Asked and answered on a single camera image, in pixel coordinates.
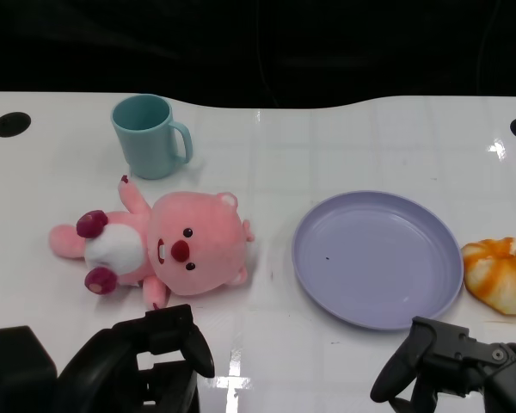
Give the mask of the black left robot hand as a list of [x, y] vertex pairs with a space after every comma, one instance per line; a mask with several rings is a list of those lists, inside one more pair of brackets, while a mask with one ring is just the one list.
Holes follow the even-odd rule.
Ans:
[[98, 331], [59, 372], [27, 326], [0, 329], [0, 412], [197, 412], [211, 350], [190, 305]]

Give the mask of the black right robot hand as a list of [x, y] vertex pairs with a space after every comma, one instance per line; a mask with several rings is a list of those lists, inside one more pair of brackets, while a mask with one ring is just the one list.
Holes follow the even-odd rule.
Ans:
[[486, 412], [516, 412], [516, 343], [479, 342], [465, 327], [414, 317], [370, 397], [395, 412], [433, 412], [440, 393], [474, 391]]

